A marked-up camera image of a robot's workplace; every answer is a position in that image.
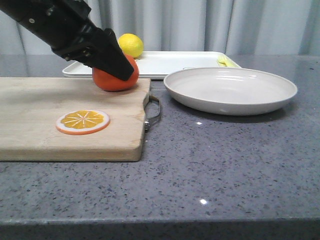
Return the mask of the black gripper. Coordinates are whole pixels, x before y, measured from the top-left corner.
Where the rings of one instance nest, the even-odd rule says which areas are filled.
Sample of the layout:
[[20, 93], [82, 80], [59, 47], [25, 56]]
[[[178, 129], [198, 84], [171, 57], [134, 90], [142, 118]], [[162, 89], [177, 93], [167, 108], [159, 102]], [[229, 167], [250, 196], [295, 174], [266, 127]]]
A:
[[81, 62], [122, 81], [134, 72], [114, 31], [95, 26], [84, 0], [2, 0], [0, 9], [66, 61]]

